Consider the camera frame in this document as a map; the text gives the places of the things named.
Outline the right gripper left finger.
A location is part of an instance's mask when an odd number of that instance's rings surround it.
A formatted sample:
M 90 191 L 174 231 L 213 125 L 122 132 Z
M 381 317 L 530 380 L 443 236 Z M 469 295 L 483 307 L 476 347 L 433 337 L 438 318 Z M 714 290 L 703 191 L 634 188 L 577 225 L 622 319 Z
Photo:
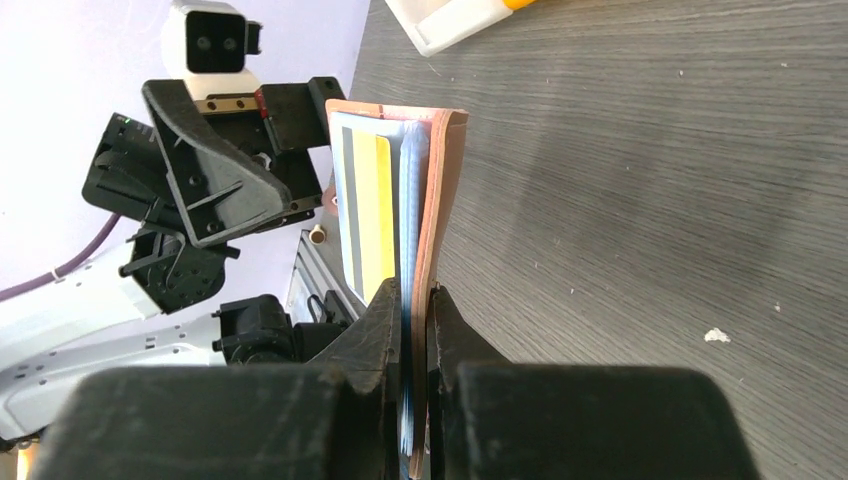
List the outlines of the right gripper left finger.
M 47 430 L 34 479 L 394 479 L 389 356 L 400 318 L 384 281 L 304 364 L 126 367 L 83 380 Z

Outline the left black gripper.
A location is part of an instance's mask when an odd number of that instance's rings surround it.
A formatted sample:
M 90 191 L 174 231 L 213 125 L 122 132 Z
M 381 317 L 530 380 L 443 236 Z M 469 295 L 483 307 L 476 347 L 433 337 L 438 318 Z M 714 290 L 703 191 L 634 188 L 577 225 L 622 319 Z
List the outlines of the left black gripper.
M 310 152 L 329 143 L 334 77 L 263 84 L 251 94 L 194 99 L 182 80 L 141 89 L 152 122 L 107 123 L 83 198 L 187 234 L 197 248 L 309 219 L 322 187 Z

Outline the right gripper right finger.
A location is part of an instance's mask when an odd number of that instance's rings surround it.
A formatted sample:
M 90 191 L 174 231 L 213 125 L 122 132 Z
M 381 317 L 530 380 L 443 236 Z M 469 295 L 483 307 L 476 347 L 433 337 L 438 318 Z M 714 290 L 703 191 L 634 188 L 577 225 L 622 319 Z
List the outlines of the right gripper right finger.
M 668 366 L 507 360 L 431 293 L 435 479 L 756 479 L 719 386 Z

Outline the tan leather card holder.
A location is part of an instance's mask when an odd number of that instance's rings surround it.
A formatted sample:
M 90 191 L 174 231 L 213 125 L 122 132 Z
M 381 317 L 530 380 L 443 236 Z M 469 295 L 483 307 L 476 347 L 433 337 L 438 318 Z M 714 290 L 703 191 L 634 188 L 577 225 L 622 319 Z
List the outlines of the tan leather card holder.
M 342 129 L 391 142 L 396 274 L 400 289 L 398 452 L 406 476 L 424 473 L 427 420 L 427 313 L 437 284 L 441 246 L 461 175 L 469 114 L 462 109 L 387 105 L 331 99 L 325 103 L 334 161 L 345 279 L 356 291 Z

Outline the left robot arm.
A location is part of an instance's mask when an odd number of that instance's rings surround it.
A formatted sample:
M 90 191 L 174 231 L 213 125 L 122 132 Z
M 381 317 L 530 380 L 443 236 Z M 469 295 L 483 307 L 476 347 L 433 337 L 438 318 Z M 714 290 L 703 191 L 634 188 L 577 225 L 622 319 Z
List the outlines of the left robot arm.
M 82 189 L 137 232 L 1 302 L 3 450 L 38 441 L 78 384 L 104 370 L 289 355 L 272 295 L 180 312 L 222 289 L 235 239 L 313 217 L 323 190 L 310 152 L 329 142 L 337 80 L 200 98 L 183 80 L 150 80 L 142 97 L 150 121 L 114 114 Z

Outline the gold card in holder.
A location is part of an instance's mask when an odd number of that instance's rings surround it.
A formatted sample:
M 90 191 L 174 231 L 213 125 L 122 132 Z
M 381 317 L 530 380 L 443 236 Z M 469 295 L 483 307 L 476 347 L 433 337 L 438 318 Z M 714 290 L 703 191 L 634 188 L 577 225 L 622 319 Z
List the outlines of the gold card in holder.
M 390 140 L 344 127 L 346 193 L 353 240 L 355 288 L 368 304 L 382 282 L 396 274 Z

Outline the white plastic bin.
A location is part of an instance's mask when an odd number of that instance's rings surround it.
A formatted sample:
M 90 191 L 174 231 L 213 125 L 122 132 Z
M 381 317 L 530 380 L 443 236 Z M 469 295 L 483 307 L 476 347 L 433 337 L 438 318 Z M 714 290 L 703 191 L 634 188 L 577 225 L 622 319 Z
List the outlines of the white plastic bin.
M 518 3 L 501 0 L 386 0 L 412 44 L 423 57 L 511 16 Z

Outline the cream chess piece near rail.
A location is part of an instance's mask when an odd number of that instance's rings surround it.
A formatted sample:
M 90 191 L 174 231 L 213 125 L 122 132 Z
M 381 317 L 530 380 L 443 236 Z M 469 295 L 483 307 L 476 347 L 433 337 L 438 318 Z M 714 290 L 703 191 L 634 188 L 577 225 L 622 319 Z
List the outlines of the cream chess piece near rail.
M 327 233 L 321 224 L 316 224 L 308 233 L 309 241 L 314 245 L 323 244 L 327 239 Z

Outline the aluminium front rail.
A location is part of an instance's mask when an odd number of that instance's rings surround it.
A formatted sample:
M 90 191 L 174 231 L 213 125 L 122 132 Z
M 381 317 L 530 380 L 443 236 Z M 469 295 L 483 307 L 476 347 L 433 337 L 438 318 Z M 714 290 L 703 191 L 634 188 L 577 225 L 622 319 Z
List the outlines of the aluminium front rail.
M 345 326 L 361 316 L 365 307 L 344 281 L 336 244 L 330 240 L 315 244 L 309 231 L 301 231 L 284 309 L 294 324 Z

